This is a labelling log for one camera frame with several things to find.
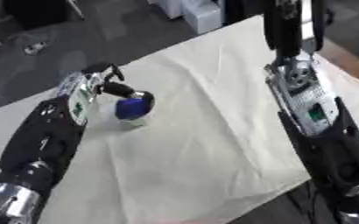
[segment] white tablecloth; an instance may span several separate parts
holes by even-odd
[[[149,124],[124,128],[100,98],[41,223],[224,223],[307,180],[264,83],[273,59],[254,17],[124,66],[157,97]],[[359,80],[320,63],[359,125]],[[0,154],[47,95],[0,108]]]

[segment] white cloth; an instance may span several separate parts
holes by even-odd
[[[273,59],[254,17],[124,66],[157,98],[148,125],[100,98],[41,223],[224,223],[307,180],[264,83]],[[319,60],[359,125],[359,80]],[[0,108],[0,154],[47,94]]]

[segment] white box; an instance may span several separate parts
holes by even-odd
[[[182,16],[181,0],[154,0],[171,19]]]
[[[222,27],[221,8],[211,1],[201,4],[186,4],[183,7],[184,18],[198,33],[206,33]]]

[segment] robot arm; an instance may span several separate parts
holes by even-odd
[[[0,224],[38,222],[74,157],[88,111],[101,92],[143,98],[143,92],[111,81],[114,76],[123,81],[118,68],[110,64],[72,73],[23,121],[0,158]]]
[[[359,129],[313,55],[322,48],[322,0],[269,0],[265,69],[278,116],[320,194],[341,221],[359,224]]]

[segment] blue object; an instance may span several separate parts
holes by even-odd
[[[136,120],[151,111],[151,103],[144,99],[130,98],[116,103],[116,117],[120,120]]]

